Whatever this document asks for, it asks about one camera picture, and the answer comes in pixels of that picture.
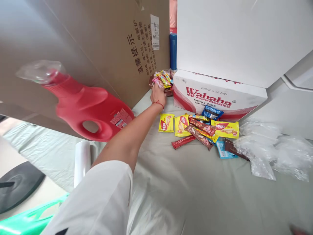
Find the bottle label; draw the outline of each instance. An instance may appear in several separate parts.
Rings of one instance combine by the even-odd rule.
[[[131,120],[131,116],[129,116],[124,109],[121,109],[119,112],[114,114],[114,117],[110,122],[118,128],[123,129]]]

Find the yellow wafer package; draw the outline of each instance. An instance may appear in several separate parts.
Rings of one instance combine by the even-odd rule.
[[[225,138],[239,138],[239,122],[223,122],[211,120],[211,125],[215,126],[215,134]]]
[[[160,114],[159,132],[174,132],[174,114]]]
[[[186,131],[185,128],[189,126],[188,115],[182,115],[175,117],[175,136],[185,137],[190,136],[190,132]]]

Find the paper towel roll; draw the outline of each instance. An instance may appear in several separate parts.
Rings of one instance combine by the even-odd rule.
[[[81,141],[75,146],[74,188],[81,182],[91,167],[90,142]]]

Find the white cabinet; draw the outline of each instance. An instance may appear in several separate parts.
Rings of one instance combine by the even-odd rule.
[[[313,50],[313,1],[179,0],[179,69],[268,88]]]
[[[284,134],[313,140],[312,85],[313,51],[270,86],[268,100],[246,117],[275,122]]]

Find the wahaha box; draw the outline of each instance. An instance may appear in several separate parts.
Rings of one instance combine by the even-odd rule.
[[[238,121],[266,99],[264,88],[184,70],[174,75],[176,107],[200,114],[207,104],[224,112],[222,121]]]

